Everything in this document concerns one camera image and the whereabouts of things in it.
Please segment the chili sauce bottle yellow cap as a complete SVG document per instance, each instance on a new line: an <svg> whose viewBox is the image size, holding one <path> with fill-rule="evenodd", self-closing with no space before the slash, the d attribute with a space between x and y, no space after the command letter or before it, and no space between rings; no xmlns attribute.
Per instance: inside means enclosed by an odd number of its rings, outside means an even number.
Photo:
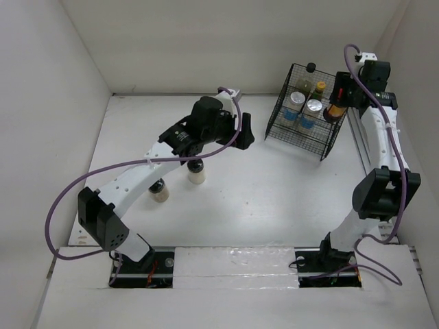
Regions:
<svg viewBox="0 0 439 329"><path fill-rule="evenodd" d="M310 99L316 99L316 100L320 101L323 97L323 94L325 92L326 87L327 87L327 85L324 81L319 81L316 84L316 87L315 87L314 91L312 92Z"/></svg>

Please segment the red lid sauce jar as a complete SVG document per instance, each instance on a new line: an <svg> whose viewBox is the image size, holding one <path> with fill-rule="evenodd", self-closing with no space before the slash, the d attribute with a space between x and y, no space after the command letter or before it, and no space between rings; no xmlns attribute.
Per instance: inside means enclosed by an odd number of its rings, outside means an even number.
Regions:
<svg viewBox="0 0 439 329"><path fill-rule="evenodd" d="M343 92L343 88L339 88L331 93L329 105L323 112L323 117L326 122L335 123L339 121L346 112L346 107L341 107L339 105Z"/></svg>

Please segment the dark soy sauce bottle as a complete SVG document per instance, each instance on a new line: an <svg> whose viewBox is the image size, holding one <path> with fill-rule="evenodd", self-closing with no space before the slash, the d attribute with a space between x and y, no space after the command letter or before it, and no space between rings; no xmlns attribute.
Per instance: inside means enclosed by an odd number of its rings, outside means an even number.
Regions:
<svg viewBox="0 0 439 329"><path fill-rule="evenodd" d="M301 77L299 77L296 82L297 91L301 92L306 97L309 96L309 93L311 92L311 89L313 87L313 74L315 70L316 64L313 62L308 63L305 73Z"/></svg>

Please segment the silver lid blue shaker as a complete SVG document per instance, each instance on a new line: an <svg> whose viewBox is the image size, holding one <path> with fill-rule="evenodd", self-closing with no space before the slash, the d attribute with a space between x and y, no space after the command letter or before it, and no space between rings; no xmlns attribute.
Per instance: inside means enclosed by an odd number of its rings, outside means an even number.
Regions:
<svg viewBox="0 0 439 329"><path fill-rule="evenodd" d="M286 96L283 104L283 118L288 123L293 123L297 119L305 101L306 97L300 91L294 91Z"/></svg>

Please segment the black cap white spice jar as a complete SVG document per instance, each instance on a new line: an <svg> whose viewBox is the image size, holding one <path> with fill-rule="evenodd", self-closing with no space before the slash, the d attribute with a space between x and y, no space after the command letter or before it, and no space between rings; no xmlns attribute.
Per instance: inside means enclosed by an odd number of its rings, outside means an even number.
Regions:
<svg viewBox="0 0 439 329"><path fill-rule="evenodd" d="M193 184L202 184L205 179L204 163L202 159L190 160L187 163L188 179Z"/></svg>

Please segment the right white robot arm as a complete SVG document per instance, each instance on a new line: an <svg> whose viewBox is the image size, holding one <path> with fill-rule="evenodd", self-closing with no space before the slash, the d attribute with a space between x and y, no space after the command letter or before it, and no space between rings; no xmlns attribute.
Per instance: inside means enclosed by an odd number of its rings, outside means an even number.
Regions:
<svg viewBox="0 0 439 329"><path fill-rule="evenodd" d="M390 233L394 237L421 183L403 157L396 96L385 90L390 63L368 54L356 56L355 61L347 72L337 73L324 113L334 117L334 108L358 110L368 142L370 173L355 187L348 216L320 244L317 261L327 271L347 265L359 242L380 222L394 220Z"/></svg>

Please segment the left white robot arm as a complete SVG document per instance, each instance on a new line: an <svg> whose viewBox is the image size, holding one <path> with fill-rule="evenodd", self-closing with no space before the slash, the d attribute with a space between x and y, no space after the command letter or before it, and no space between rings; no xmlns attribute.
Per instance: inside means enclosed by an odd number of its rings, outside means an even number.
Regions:
<svg viewBox="0 0 439 329"><path fill-rule="evenodd" d="M133 233L122 217L157 181L191 160L209 143L245 150L254 142L251 116L237 109L239 91L221 88L216 96L203 96L191 114L165 130L134 165L113 181L78 195L78 221L105 252L122 255L123 265L146 272L154 262L150 244Z"/></svg>

